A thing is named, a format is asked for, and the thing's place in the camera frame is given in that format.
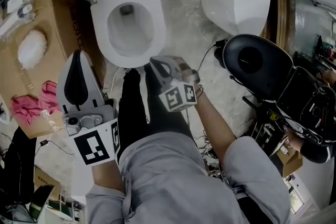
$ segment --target white fluffy object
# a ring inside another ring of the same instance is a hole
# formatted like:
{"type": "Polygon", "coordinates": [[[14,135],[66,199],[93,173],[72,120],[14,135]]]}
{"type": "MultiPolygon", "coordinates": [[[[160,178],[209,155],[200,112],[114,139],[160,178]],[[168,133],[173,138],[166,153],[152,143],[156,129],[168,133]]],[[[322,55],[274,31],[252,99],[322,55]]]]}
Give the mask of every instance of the white fluffy object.
{"type": "Polygon", "coordinates": [[[31,30],[19,46],[19,62],[26,69],[33,68],[40,62],[46,49],[47,39],[45,35],[40,31],[31,30]]]}

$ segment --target floor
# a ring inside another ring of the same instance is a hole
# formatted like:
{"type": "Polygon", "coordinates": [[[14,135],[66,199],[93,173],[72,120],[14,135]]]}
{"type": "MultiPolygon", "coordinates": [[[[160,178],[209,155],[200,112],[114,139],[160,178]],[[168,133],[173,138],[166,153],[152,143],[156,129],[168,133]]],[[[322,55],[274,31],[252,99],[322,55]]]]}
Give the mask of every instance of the floor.
{"type": "MultiPolygon", "coordinates": [[[[211,23],[205,16],[200,0],[162,0],[167,27],[167,46],[161,52],[163,55],[181,56],[194,69],[197,69],[204,53],[210,45],[218,40],[229,38],[229,34],[211,23]]],[[[112,78],[118,67],[107,63],[107,75],[104,83],[104,91],[110,94],[112,78]]],[[[146,87],[144,83],[144,71],[142,75],[141,93],[148,114],[146,104],[146,87]]],[[[227,121],[236,136],[242,135],[248,128],[252,113],[249,107],[242,101],[242,96],[249,92],[229,78],[228,72],[220,67],[211,51],[204,60],[199,72],[201,84],[205,92],[216,106],[220,114],[227,121]]],[[[112,97],[119,100],[121,97],[124,71],[120,69],[115,76],[112,97]]],[[[199,146],[204,144],[203,127],[194,108],[189,110],[190,128],[199,146]]],[[[16,123],[1,125],[0,132],[13,136],[16,123]]],[[[71,149],[63,142],[62,137],[66,133],[55,133],[45,137],[39,137],[38,142],[44,139],[52,140],[68,153],[71,149]]],[[[9,140],[0,135],[0,145],[3,149],[9,145],[9,140]]],[[[35,158],[35,163],[51,177],[61,182],[69,193],[71,183],[71,169],[73,157],[65,154],[55,145],[49,143],[42,147],[35,158]]]]}

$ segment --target plastic bag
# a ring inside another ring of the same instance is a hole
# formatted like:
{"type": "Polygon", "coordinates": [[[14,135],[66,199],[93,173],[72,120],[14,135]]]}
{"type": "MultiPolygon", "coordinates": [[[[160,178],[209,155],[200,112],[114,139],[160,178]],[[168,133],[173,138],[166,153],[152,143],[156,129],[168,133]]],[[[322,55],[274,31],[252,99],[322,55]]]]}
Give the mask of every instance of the plastic bag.
{"type": "Polygon", "coordinates": [[[17,27],[31,22],[34,17],[33,0],[23,3],[18,9],[13,11],[0,26],[0,41],[5,41],[17,27]]]}

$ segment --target pink cloth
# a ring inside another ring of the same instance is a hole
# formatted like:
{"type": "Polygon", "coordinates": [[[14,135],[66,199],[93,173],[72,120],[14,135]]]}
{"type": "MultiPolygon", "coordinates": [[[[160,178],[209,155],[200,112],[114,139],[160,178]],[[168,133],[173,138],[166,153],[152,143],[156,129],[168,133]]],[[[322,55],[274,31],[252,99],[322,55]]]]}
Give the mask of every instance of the pink cloth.
{"type": "Polygon", "coordinates": [[[42,85],[42,93],[38,100],[40,108],[45,109],[49,114],[53,114],[56,110],[61,111],[56,98],[57,84],[47,81],[42,85]]]}
{"type": "Polygon", "coordinates": [[[56,86],[54,82],[45,82],[42,85],[39,100],[29,95],[12,99],[13,115],[29,126],[34,118],[40,116],[42,110],[47,110],[50,115],[56,110],[60,111],[56,98],[56,86]]]}
{"type": "Polygon", "coordinates": [[[40,116],[42,111],[38,106],[38,100],[29,95],[12,99],[11,102],[13,114],[28,126],[34,118],[40,116]]]}

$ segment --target person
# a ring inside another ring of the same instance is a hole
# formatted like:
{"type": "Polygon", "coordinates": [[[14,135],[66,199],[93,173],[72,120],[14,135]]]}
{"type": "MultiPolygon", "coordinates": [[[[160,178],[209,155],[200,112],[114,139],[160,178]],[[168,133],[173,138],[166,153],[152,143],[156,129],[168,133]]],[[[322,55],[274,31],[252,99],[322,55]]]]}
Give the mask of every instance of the person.
{"type": "Polygon", "coordinates": [[[258,144],[250,137],[236,139],[206,93],[198,91],[195,108],[227,184],[209,177],[181,112],[165,109],[157,78],[150,65],[144,69],[150,123],[141,77],[132,69],[124,76],[119,105],[119,166],[112,161],[92,168],[88,222],[289,223],[288,189],[258,144]]]}
{"type": "MultiPolygon", "coordinates": [[[[336,73],[332,71],[321,72],[322,79],[336,92],[336,73]]],[[[297,136],[293,131],[287,131],[288,142],[302,156],[314,163],[326,163],[336,156],[336,146],[328,147],[315,145],[297,136]]]]}

